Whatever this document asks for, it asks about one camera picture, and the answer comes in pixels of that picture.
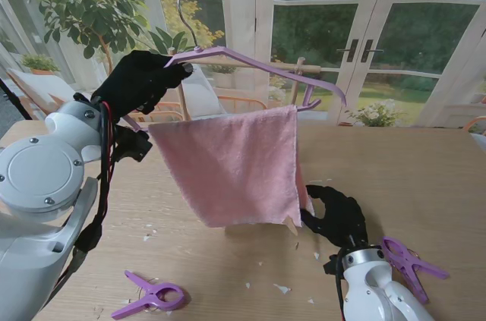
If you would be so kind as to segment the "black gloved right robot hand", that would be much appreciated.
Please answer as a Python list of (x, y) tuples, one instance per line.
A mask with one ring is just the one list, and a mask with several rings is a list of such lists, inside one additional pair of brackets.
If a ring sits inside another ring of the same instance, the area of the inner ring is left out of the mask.
[(368, 244), (365, 216), (355, 198), (329, 186), (309, 184), (306, 189), (308, 195), (320, 199), (325, 208), (323, 218), (301, 209), (301, 220), (309, 229), (337, 247)]

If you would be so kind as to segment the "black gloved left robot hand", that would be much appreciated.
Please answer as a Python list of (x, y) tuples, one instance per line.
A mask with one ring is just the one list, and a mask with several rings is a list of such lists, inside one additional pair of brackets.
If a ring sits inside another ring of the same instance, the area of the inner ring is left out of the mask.
[(91, 100), (106, 102), (115, 120), (134, 110), (147, 115), (167, 90), (175, 89), (193, 73), (192, 65), (169, 66), (169, 61), (169, 56), (134, 50), (120, 60)]

